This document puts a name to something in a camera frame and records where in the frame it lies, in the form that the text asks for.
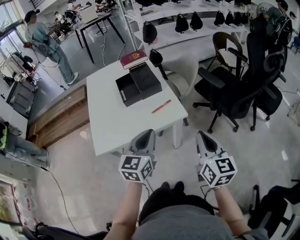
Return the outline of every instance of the black shoe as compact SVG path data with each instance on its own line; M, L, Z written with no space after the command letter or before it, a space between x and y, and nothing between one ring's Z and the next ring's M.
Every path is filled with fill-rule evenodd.
M163 182L161 188L170 188L170 184L168 182Z
M184 183L182 181L179 181L176 183L174 190L176 192L184 192Z

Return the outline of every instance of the wooden board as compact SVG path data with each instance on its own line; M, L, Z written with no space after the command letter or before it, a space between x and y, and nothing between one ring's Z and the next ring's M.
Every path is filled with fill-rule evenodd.
M39 132L44 131L47 125L55 122L58 118L68 115L71 111L87 102L86 86L81 86L71 92L49 110L47 110L38 120L29 127L28 138L33 139L34 135L39 135Z
M44 127L37 135L36 145L47 148L89 122L89 109L86 102Z

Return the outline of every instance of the white table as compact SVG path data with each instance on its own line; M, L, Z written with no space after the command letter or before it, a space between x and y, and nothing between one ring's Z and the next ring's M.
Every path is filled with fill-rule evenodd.
M161 82L162 91L126 107L122 102L116 79L129 73L120 61L87 77L90 127L96 155L114 152L147 129L159 132L173 126L173 145L181 145L182 120L187 111L176 98L158 68L146 63ZM151 112L168 100L169 104Z

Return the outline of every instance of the black table leg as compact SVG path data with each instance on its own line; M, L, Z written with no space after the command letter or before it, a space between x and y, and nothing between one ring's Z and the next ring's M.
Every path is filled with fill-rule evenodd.
M123 43L125 43L124 40L123 40L123 38L122 38L122 36L121 36L121 34L118 32L118 30L116 29L116 27L114 26L113 22L110 20L109 17L107 18L107 20L111 24L112 28L114 29L114 31L116 32L116 34L119 36L119 38L121 39L121 41Z
M92 54L90 53L90 49L89 49L88 43L86 42L85 36L84 36L84 34L83 34L83 31L80 30L80 32L81 32L81 36L82 36L82 38L83 38L83 41L84 41L84 45L85 45L85 47L86 47L86 50L88 50L88 54L89 54L89 56L90 56L90 59L91 59L92 63L94 63Z
M98 23L96 23L96 24L97 24L99 30L101 31L102 35L104 35L104 33L103 33L102 29L100 28L99 24Z
M80 38L79 38L79 35L78 35L77 30L75 30L75 33L76 33L76 35L77 35L77 38L78 38L78 41L79 41L79 43L80 43L81 48L83 48L83 45L82 45L82 43L81 43L81 41L80 41Z

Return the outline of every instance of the gray pants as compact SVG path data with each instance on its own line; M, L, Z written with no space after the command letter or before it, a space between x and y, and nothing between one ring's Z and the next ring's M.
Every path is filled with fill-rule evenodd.
M46 159L43 159L48 154L46 150L19 136L9 134L4 151L7 153L7 158L15 161L27 162L38 167L48 167L49 165Z
M74 79L74 73L69 64L68 58L61 49L60 46L57 46L56 52L47 55L51 61L58 63L58 69L65 81L65 83L70 83Z

